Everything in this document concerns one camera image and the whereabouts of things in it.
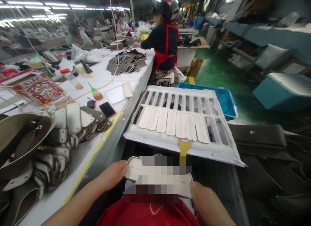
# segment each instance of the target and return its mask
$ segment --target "plastic bottle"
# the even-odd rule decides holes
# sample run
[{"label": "plastic bottle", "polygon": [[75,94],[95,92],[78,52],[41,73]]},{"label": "plastic bottle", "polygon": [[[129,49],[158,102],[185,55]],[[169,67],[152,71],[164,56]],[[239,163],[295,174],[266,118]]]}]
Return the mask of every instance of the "plastic bottle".
[{"label": "plastic bottle", "polygon": [[96,88],[93,88],[89,82],[87,82],[87,83],[92,88],[92,95],[93,95],[94,99],[96,101],[102,100],[104,98],[103,95]]}]

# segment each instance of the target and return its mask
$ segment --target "blue plastic crate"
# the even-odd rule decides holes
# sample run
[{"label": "blue plastic crate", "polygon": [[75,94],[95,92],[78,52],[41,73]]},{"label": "blue plastic crate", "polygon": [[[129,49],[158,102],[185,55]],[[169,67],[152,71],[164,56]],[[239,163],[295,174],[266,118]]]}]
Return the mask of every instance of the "blue plastic crate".
[{"label": "blue plastic crate", "polygon": [[231,121],[237,118],[237,106],[232,94],[227,89],[206,87],[188,83],[179,83],[178,88],[196,89],[196,90],[213,90],[216,92],[217,99],[220,103],[221,109],[224,113],[226,121]]},{"label": "blue plastic crate", "polygon": [[188,22],[188,24],[189,24],[191,27],[193,27],[193,26],[194,26],[194,21],[190,21],[190,22]]}]

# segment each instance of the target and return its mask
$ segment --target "red fabric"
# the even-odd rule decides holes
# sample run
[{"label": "red fabric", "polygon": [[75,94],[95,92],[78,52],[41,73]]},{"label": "red fabric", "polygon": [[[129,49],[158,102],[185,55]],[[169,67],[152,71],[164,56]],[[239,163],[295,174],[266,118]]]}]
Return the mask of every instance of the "red fabric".
[{"label": "red fabric", "polygon": [[150,210],[150,203],[127,204],[120,199],[104,211],[96,226],[201,226],[183,201],[179,204],[152,203],[151,208],[155,214]]},{"label": "red fabric", "polygon": [[173,29],[176,29],[177,30],[177,33],[178,33],[178,36],[177,36],[177,42],[178,42],[178,39],[179,39],[179,31],[178,31],[178,28],[173,26],[173,25],[168,25],[168,24],[165,24],[166,26],[166,45],[165,45],[165,54],[162,54],[160,52],[158,52],[157,50],[155,50],[155,56],[156,56],[156,62],[155,62],[155,65],[154,65],[154,68],[152,71],[156,71],[159,66],[168,58],[171,58],[171,57],[174,57],[174,62],[173,62],[173,70],[175,68],[175,65],[177,64],[177,54],[172,54],[172,55],[168,55],[168,29],[169,28],[173,28]]}]

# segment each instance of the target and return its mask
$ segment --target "red apron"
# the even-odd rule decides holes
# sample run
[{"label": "red apron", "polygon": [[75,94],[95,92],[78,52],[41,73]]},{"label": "red apron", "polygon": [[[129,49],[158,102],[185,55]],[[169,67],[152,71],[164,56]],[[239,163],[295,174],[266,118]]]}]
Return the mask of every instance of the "red apron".
[{"label": "red apron", "polygon": [[173,70],[175,68],[175,65],[177,64],[177,54],[172,54],[172,55],[168,55],[168,29],[169,28],[173,28],[177,30],[177,42],[179,39],[179,31],[178,28],[173,26],[173,25],[168,25],[165,23],[162,23],[166,26],[166,45],[165,45],[165,54],[159,53],[157,50],[154,49],[155,51],[155,56],[156,56],[156,62],[153,68],[153,72],[159,69],[159,66],[168,58],[174,57],[174,63],[173,63]]}]

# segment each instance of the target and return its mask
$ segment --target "yellow tape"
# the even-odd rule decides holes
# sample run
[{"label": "yellow tape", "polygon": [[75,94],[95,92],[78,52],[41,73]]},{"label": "yellow tape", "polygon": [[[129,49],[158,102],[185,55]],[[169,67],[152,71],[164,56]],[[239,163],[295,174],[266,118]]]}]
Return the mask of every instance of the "yellow tape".
[{"label": "yellow tape", "polygon": [[[121,113],[117,113],[116,116],[113,119],[112,122],[112,126],[106,131],[105,133],[105,138],[108,137],[108,135],[110,134],[110,132],[112,131],[112,128],[114,127],[114,125],[116,124],[117,120],[119,119]],[[80,181],[82,180],[86,170],[88,169],[88,167],[90,166],[91,161],[93,160],[94,156],[96,155],[96,153],[98,152],[98,150],[101,148],[101,146],[104,143],[104,139],[102,138],[101,141],[99,142],[98,146],[96,147],[96,150],[94,151],[94,153],[92,154],[91,158],[89,159],[88,163],[86,164],[86,166],[84,167],[83,171],[81,172],[80,176],[78,177],[77,181],[75,182],[74,186],[72,187],[71,191],[69,192],[67,198],[65,199],[65,201],[63,202],[62,206],[64,206],[72,197],[75,189],[77,188],[78,184],[80,183]]]},{"label": "yellow tape", "polygon": [[194,77],[189,76],[189,83],[190,83],[190,84],[195,84],[195,83],[194,83]]}]

